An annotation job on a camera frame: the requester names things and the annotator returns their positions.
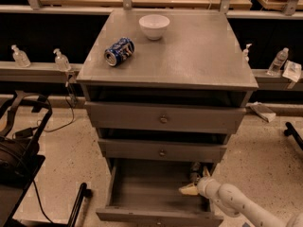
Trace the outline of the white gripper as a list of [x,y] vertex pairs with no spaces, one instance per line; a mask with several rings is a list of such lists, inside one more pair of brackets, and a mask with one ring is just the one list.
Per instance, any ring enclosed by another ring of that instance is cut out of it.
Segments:
[[214,199],[220,184],[210,177],[210,173],[206,166],[203,166],[203,178],[197,183],[197,186],[194,183],[182,186],[179,188],[179,192],[187,196],[197,196],[198,194],[204,196],[207,199]]

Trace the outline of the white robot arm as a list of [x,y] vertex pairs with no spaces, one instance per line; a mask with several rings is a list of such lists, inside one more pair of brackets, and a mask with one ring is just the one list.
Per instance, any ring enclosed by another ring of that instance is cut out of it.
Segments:
[[303,227],[303,213],[293,215],[287,222],[274,216],[246,197],[235,185],[219,183],[206,167],[203,176],[179,188],[183,195],[201,195],[212,201],[231,218],[244,215],[255,227]]

